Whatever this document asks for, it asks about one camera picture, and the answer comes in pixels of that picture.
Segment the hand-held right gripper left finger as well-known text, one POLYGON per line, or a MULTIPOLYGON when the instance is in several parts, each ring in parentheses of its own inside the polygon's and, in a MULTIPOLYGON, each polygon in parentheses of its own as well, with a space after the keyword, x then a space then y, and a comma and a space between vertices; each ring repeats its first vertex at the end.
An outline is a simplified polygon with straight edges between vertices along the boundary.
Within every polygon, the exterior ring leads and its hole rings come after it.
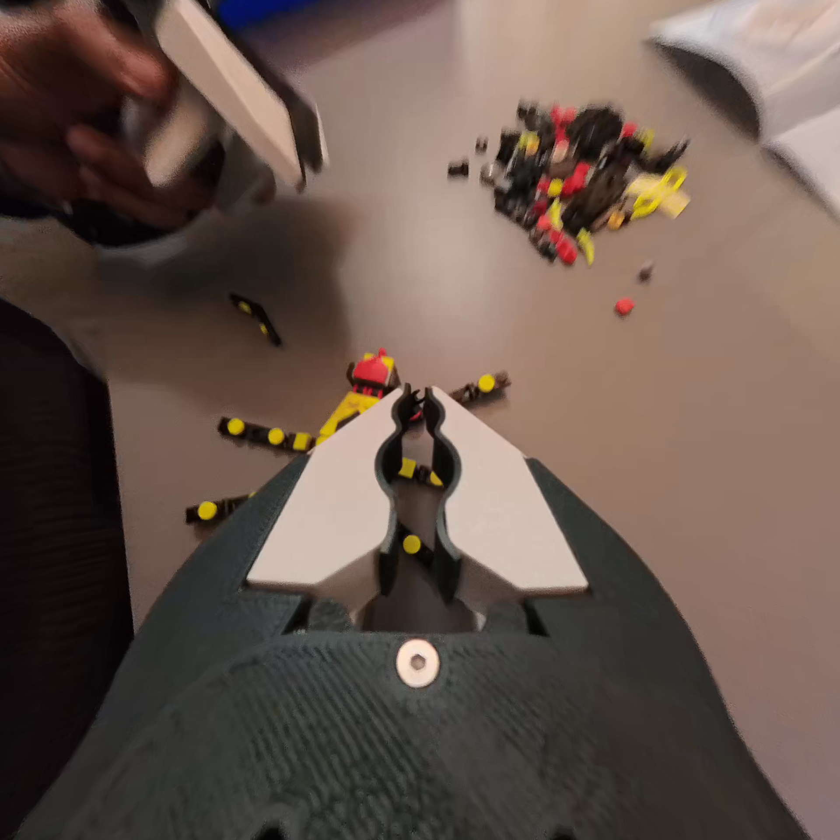
POLYGON ((403 387, 315 447, 248 571, 251 587, 310 597, 391 592, 399 545, 392 482, 410 416, 403 387))

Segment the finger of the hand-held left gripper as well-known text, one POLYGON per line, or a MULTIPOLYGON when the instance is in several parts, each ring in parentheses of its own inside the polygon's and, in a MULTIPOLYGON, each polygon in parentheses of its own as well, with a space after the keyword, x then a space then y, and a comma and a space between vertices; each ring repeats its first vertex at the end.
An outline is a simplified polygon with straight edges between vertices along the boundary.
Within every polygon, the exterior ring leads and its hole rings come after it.
POLYGON ((165 56, 205 97, 278 181, 298 191, 307 170, 298 159, 287 111, 298 91, 248 58, 201 2, 160 2, 156 41, 165 56))
POLYGON ((329 155, 317 107, 305 98, 290 98, 287 111, 302 170, 319 174, 329 155))

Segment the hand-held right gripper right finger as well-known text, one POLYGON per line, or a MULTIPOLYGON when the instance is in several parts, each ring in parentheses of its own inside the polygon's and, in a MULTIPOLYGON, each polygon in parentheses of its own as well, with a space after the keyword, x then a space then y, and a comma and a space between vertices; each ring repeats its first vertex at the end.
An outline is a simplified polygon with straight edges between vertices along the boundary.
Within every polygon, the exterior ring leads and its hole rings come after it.
POLYGON ((585 592, 585 574, 522 451, 436 386, 423 408, 444 483, 431 565, 444 601, 585 592))

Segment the black yellow red lego model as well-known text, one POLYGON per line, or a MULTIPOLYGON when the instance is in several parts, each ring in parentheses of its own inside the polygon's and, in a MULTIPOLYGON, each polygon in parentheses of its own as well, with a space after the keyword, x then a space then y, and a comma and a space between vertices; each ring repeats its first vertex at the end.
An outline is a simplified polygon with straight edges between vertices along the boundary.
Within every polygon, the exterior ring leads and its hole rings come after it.
MULTIPOLYGON (((329 415, 317 435, 292 433, 278 426, 269 427, 249 423, 237 416, 223 416, 217 424, 217 431, 221 437, 240 443, 286 451, 294 455, 308 455, 315 447, 323 444, 342 427, 402 385, 396 363, 384 348, 379 349, 377 353, 366 353, 360 360, 351 363, 347 370, 347 379, 350 390, 345 393, 342 401, 329 415)), ((498 371, 483 374, 477 380, 465 383, 449 392, 448 395, 458 404, 470 406, 490 399, 495 400, 510 385, 509 373, 498 371)), ((414 405, 414 414, 410 419, 412 426, 424 419, 424 399, 418 392, 414 393, 414 405)), ((438 489, 444 487, 444 482, 431 466, 418 464, 414 459, 405 456, 402 458, 402 466, 397 471, 396 477, 427 487, 438 489)), ((249 492, 238 497, 203 500, 185 509, 185 524, 197 528, 218 524, 229 518, 254 495, 254 492, 249 492)), ((402 550, 408 557, 417 560, 426 568, 431 567, 433 552, 416 533, 400 522, 397 536, 402 550)))

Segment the black yellow lego leg segment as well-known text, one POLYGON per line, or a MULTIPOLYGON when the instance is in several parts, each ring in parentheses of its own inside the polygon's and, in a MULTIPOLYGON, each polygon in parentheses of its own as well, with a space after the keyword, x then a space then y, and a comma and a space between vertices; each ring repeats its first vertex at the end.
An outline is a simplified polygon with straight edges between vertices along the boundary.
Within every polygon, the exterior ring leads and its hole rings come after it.
POLYGON ((258 324, 260 332, 266 337, 272 346, 277 348, 282 346, 282 339, 277 331, 277 328, 261 304, 233 292, 228 293, 227 296, 232 305, 239 312, 243 313, 258 324))

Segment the pile of loose lego pieces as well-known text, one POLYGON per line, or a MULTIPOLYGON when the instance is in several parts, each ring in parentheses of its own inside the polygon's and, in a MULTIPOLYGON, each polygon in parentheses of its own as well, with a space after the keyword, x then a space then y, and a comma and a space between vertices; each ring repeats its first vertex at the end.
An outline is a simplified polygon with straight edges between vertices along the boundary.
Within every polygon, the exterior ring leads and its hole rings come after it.
POLYGON ((591 267, 595 237, 687 208, 690 140, 660 145, 653 129, 612 104, 581 108, 521 99, 499 133, 495 212, 549 263, 591 267))

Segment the person's black knit clothing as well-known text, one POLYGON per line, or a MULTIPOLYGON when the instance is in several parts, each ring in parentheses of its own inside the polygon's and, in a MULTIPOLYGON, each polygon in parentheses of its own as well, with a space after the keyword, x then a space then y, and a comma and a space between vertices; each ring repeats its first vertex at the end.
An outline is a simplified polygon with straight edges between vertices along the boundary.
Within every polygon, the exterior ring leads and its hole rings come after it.
POLYGON ((133 639, 109 391, 1 303, 1 837, 95 718, 133 639))

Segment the instruction booklet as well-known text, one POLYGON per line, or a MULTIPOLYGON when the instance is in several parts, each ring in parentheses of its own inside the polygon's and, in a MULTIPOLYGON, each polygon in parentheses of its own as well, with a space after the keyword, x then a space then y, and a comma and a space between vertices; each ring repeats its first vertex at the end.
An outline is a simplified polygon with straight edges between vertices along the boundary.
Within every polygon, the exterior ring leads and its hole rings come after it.
POLYGON ((718 2, 651 24, 648 40, 725 69, 764 148, 839 215, 839 2, 718 2))

